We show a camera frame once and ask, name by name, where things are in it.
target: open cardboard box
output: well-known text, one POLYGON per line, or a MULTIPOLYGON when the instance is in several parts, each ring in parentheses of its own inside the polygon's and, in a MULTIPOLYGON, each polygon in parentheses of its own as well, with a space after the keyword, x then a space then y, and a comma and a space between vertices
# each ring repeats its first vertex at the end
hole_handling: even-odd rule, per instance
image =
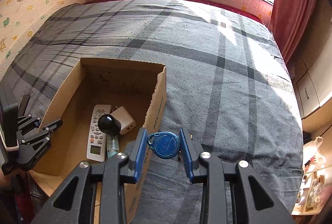
MULTIPOLYGON (((30 175, 50 196, 63 179, 87 160, 93 108, 110 104, 124 106, 137 123, 119 136, 120 152, 136 139, 140 127, 148 133, 158 131, 166 102, 166 67, 162 64, 107 58, 81 58, 57 91, 41 126, 61 118, 63 125, 51 135, 51 148, 36 164, 30 175)), ((127 222, 136 212, 152 151, 147 149, 142 179, 125 186, 127 222)), ((99 220, 101 184, 95 204, 95 223, 99 220)))

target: white plastic bag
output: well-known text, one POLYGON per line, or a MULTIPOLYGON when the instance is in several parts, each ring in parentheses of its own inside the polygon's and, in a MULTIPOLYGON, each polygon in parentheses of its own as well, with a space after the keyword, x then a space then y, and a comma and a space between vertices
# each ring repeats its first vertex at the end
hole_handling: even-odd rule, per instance
POLYGON ((313 158, 314 158, 314 162, 319 163, 319 164, 326 162, 325 157, 321 153, 319 153, 319 149, 317 150, 317 152, 315 153, 313 158))
POLYGON ((303 166, 315 155, 322 142, 323 138, 318 136, 303 146, 303 166))

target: blue gripper pad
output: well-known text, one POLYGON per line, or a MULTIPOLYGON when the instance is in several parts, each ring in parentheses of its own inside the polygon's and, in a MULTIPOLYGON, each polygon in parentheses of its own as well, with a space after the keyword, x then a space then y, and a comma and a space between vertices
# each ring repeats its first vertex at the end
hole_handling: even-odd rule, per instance
POLYGON ((181 143, 181 156, 182 156, 182 161, 183 161, 183 166, 186 171, 186 175, 189 178, 189 181, 192 182, 194 178, 194 173, 193 173, 193 164, 192 164, 192 159, 189 153, 186 137, 183 133, 183 130, 180 129, 180 143, 181 143))
POLYGON ((138 182, 142 175, 143 164, 145 159, 145 152, 146 152, 146 140, 147 140, 147 130, 144 129, 141 142, 138 147, 136 159, 135 159, 135 172, 134 172, 134 181, 135 183, 138 182))

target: black bottle cap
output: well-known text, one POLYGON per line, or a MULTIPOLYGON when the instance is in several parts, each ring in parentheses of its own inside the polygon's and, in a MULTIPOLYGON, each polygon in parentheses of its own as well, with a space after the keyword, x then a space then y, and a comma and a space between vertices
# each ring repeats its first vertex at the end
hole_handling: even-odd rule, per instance
POLYGON ((106 133, 110 136, 115 136, 120 133, 121 123, 115 119, 114 116, 105 114, 99 118, 98 128, 103 133, 106 133))

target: bed sheet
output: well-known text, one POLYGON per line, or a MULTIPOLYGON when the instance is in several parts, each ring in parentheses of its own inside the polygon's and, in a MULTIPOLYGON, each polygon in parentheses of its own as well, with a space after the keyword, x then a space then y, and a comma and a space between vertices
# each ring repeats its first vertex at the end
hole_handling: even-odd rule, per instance
MULTIPOLYGON (((1 84, 10 85, 18 100, 31 95, 27 111, 42 117, 81 57, 165 64, 160 130, 187 127, 220 159, 247 160, 293 209, 303 174, 301 118, 264 25, 182 0, 74 4, 47 19, 1 84)), ((132 223, 198 223, 201 194, 202 185, 189 183, 177 158, 153 156, 132 223)))

